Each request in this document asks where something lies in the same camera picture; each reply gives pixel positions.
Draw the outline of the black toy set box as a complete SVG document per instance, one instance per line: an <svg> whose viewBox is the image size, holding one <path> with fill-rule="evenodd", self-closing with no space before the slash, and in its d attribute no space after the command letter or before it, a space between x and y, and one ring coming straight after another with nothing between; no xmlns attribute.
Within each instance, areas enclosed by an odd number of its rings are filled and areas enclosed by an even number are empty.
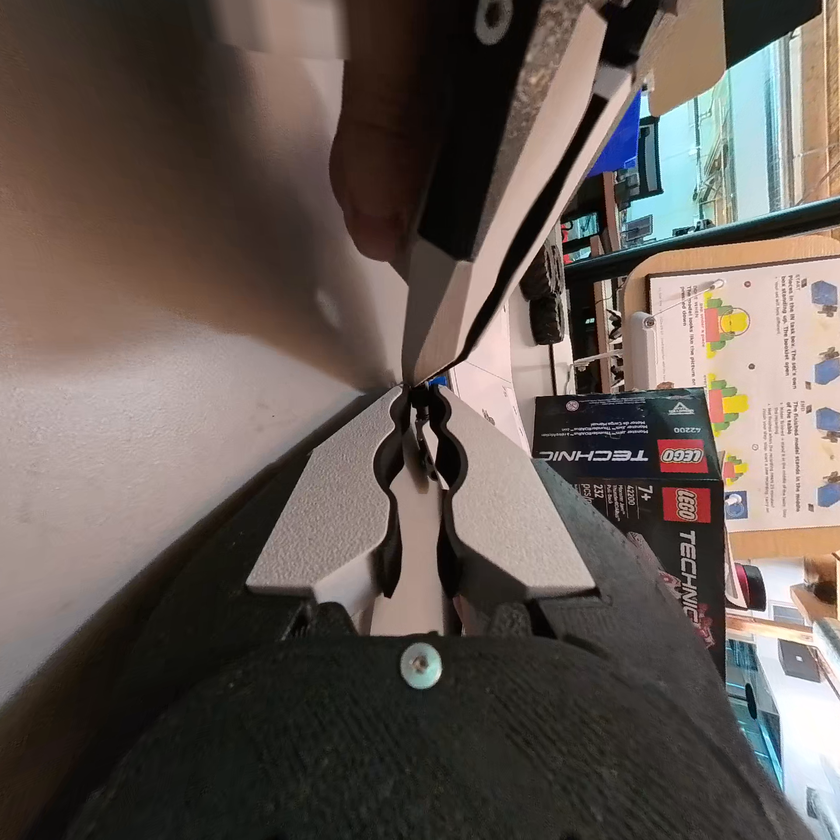
<svg viewBox="0 0 840 840"><path fill-rule="evenodd" d="M725 679L724 489L703 390L538 397L532 456L656 559Z"/></svg>

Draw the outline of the grey beam with blue pin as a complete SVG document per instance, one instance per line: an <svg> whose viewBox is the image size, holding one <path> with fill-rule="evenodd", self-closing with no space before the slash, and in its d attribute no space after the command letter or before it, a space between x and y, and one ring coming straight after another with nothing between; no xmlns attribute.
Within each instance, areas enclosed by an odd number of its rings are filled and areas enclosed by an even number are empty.
<svg viewBox="0 0 840 840"><path fill-rule="evenodd" d="M438 471L438 450L443 434L445 403L439 393L439 386L445 380L435 377L413 387L408 396L413 410L414 433L423 472L429 480L436 482L444 494L448 493L448 481Z"/></svg>

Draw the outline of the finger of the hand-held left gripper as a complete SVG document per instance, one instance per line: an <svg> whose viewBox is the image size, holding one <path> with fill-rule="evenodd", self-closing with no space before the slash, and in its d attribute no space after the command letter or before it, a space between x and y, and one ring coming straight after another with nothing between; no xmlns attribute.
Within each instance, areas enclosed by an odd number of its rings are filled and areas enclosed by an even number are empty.
<svg viewBox="0 0 840 840"><path fill-rule="evenodd" d="M569 205L633 97L634 81L628 71L608 65L599 67L581 122L528 207L500 261L495 283L469 327L461 351L463 360L470 356L507 303L512 289Z"/></svg>
<svg viewBox="0 0 840 840"><path fill-rule="evenodd" d="M402 380L407 384L421 383L463 360L466 334L495 283L499 264L515 235L488 235L475 261L448 257L418 236L418 218L427 189L402 264L402 276L408 285L402 342Z"/></svg>

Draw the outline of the blue plastic bin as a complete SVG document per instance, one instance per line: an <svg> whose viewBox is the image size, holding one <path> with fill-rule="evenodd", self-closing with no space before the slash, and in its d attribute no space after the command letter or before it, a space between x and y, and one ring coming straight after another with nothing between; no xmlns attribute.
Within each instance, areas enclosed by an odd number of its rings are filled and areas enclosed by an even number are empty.
<svg viewBox="0 0 840 840"><path fill-rule="evenodd" d="M587 178L635 167L643 92L639 91L595 160Z"/></svg>

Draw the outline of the pale wooden panel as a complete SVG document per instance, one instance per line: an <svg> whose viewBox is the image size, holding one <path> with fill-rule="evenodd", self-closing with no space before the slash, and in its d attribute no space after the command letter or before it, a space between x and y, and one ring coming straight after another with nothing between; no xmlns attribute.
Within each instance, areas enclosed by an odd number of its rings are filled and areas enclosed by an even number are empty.
<svg viewBox="0 0 840 840"><path fill-rule="evenodd" d="M727 68L723 2L677 2L644 48L639 76L660 117L713 88Z"/></svg>

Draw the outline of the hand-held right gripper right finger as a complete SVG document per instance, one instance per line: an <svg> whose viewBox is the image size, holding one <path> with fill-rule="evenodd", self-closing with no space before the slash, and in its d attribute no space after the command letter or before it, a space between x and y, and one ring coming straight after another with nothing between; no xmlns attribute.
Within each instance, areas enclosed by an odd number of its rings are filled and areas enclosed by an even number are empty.
<svg viewBox="0 0 840 840"><path fill-rule="evenodd" d="M498 608L595 595L595 580L531 456L448 388L428 390L438 525L429 560L446 634L487 632Z"/></svg>

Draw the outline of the black panel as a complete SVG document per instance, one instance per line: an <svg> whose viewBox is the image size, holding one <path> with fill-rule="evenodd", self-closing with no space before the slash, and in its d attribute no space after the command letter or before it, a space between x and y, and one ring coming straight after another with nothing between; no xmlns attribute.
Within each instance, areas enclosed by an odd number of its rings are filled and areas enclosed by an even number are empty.
<svg viewBox="0 0 840 840"><path fill-rule="evenodd" d="M819 16L823 1L723 1L726 68Z"/></svg>

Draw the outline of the white desk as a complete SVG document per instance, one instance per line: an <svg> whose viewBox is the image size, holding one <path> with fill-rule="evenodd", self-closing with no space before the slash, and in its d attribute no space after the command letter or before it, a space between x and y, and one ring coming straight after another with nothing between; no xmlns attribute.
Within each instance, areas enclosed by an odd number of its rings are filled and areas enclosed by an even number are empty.
<svg viewBox="0 0 840 840"><path fill-rule="evenodd" d="M341 58L207 2L2 2L2 709L253 476L401 376L329 179Z"/></svg>

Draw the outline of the person's left hand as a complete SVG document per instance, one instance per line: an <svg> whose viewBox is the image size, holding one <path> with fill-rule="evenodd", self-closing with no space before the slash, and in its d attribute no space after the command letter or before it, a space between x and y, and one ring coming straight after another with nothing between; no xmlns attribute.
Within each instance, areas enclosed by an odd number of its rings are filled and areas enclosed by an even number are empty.
<svg viewBox="0 0 840 840"><path fill-rule="evenodd" d="M348 55L329 176L363 257L405 247L445 133L464 2L345 4Z"/></svg>

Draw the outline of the white plastic mount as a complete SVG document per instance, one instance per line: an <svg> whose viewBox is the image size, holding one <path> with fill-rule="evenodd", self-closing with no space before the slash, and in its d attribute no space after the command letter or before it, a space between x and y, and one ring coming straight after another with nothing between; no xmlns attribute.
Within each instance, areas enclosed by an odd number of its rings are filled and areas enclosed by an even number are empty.
<svg viewBox="0 0 840 840"><path fill-rule="evenodd" d="M656 373L656 319L636 311L623 319L623 371L627 391L651 391Z"/></svg>

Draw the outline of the black metal bar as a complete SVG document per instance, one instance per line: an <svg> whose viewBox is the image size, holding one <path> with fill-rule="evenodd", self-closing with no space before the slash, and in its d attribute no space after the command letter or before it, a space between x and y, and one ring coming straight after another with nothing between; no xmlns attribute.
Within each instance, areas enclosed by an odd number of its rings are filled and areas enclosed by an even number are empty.
<svg viewBox="0 0 840 840"><path fill-rule="evenodd" d="M693 234L625 248L607 255L576 260L564 269L568 288L590 286L603 280L628 276L646 259L670 251L720 245L742 245L774 238L818 234L839 225L839 197L786 208L761 217Z"/></svg>

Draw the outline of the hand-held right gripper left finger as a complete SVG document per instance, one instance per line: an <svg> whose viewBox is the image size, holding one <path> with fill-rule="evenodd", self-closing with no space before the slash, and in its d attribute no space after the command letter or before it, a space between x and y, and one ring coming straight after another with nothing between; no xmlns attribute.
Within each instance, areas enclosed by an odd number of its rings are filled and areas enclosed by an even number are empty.
<svg viewBox="0 0 840 840"><path fill-rule="evenodd" d="M256 595L340 605L371 635L403 570L392 483L405 465L408 390L393 387L313 449L246 580Z"/></svg>

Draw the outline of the instruction sheet on board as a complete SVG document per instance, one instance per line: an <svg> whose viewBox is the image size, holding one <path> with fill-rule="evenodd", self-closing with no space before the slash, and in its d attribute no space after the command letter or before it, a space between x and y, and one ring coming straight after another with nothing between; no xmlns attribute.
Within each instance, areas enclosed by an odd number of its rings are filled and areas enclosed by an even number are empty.
<svg viewBox="0 0 840 840"><path fill-rule="evenodd" d="M681 277L716 270L833 259L838 255L837 240L821 234L809 234L734 245L679 248L645 258L627 273L620 297L625 384L634 384L631 320L636 312L647 310L649 276ZM838 545L838 527L746 531L731 536L732 553L738 561L829 554L838 551Z"/></svg>

